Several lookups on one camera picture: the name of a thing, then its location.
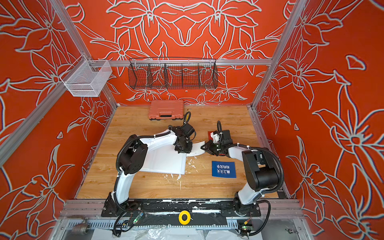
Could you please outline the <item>blue card white text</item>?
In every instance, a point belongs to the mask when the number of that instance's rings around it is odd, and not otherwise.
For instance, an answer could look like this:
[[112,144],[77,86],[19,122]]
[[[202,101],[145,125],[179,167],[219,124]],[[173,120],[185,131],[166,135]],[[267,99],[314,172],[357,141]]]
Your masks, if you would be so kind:
[[212,176],[235,179],[237,177],[235,163],[212,161]]

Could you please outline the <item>white photo album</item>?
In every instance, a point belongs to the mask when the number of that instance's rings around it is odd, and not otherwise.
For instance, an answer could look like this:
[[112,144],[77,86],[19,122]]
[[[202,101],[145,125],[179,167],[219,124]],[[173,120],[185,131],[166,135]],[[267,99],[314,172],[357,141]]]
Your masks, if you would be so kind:
[[176,139],[174,135],[140,139],[148,147],[140,172],[184,175],[187,154],[175,150]]

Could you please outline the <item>red card top row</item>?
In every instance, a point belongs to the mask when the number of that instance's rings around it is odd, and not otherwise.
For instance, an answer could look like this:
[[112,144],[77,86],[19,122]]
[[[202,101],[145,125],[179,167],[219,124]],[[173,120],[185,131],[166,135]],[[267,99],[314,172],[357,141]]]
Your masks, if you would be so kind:
[[221,133],[219,133],[218,131],[213,131],[213,132],[210,132],[209,133],[209,136],[211,137],[211,138],[214,138],[214,136],[220,136],[221,135]]

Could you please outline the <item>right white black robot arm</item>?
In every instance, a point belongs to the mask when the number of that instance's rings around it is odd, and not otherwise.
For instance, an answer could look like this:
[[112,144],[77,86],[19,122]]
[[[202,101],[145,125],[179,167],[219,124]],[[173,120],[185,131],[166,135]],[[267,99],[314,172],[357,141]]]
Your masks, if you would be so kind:
[[284,169],[277,155],[267,148],[234,143],[229,130],[210,132],[209,141],[201,147],[213,156],[226,156],[243,162],[247,183],[235,194],[234,211],[243,216],[284,183]]

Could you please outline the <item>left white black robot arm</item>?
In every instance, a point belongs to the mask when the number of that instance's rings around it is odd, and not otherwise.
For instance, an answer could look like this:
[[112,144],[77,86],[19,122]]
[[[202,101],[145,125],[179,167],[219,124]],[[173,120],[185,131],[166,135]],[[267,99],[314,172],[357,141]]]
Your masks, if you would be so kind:
[[108,195],[102,216],[119,216],[133,212],[139,203],[129,203],[129,192],[135,175],[139,172],[182,175],[187,155],[193,150],[195,129],[190,125],[191,112],[184,115],[181,126],[170,125],[162,133],[131,135],[117,155],[118,175],[114,189]]

